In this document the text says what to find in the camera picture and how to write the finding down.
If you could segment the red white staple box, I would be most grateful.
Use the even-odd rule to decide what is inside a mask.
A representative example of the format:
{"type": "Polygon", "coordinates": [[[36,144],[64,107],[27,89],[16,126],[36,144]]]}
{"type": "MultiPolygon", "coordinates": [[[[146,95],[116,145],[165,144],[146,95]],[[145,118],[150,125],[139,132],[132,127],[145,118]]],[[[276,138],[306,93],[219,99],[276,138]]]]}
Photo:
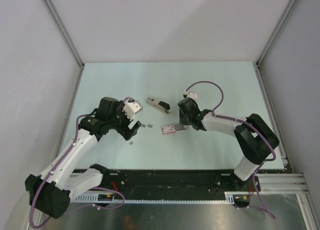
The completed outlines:
{"type": "Polygon", "coordinates": [[[178,131],[183,131],[186,129],[187,129],[187,126],[183,124],[172,124],[172,125],[163,126],[161,128],[163,135],[176,133],[178,131]]]}

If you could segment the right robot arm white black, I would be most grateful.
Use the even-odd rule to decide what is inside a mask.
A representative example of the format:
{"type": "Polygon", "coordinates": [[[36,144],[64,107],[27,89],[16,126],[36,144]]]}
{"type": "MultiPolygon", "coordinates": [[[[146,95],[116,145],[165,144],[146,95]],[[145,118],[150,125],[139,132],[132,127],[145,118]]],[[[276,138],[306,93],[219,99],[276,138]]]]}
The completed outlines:
{"type": "Polygon", "coordinates": [[[280,141],[260,115],[236,118],[213,113],[212,110],[200,110],[195,100],[186,97],[178,104],[179,121],[192,126],[197,131],[215,131],[236,138],[243,157],[231,173],[229,185],[242,191],[265,162],[277,157],[275,148],[280,141]]]}

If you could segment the beige black stapler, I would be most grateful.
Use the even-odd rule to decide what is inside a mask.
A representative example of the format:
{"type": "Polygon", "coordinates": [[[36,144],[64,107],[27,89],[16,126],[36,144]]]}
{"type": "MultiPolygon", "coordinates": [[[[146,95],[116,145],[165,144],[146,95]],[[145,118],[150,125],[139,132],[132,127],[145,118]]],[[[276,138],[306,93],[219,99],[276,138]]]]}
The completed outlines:
{"type": "Polygon", "coordinates": [[[160,111],[163,114],[166,114],[166,115],[171,114],[171,106],[164,101],[160,101],[160,100],[154,99],[154,98],[148,98],[146,100],[146,104],[151,106],[152,108],[160,111]]]}

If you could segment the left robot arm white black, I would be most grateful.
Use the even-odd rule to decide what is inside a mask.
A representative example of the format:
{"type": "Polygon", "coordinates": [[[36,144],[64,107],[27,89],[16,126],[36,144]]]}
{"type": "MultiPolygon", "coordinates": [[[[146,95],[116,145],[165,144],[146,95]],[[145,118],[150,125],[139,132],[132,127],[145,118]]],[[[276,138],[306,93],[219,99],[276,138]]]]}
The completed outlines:
{"type": "Polygon", "coordinates": [[[39,210],[58,219],[67,211],[70,202],[81,194],[95,187],[107,189],[110,177],[97,167],[89,167],[75,178],[71,174],[80,160],[110,130],[115,130],[126,141],[136,135],[140,121],[136,121],[132,128],[129,125],[142,109],[143,106],[131,97],[125,100],[104,97],[92,113],[78,116],[75,136],[66,148],[39,175],[29,175],[25,181],[30,212],[39,210]]]}

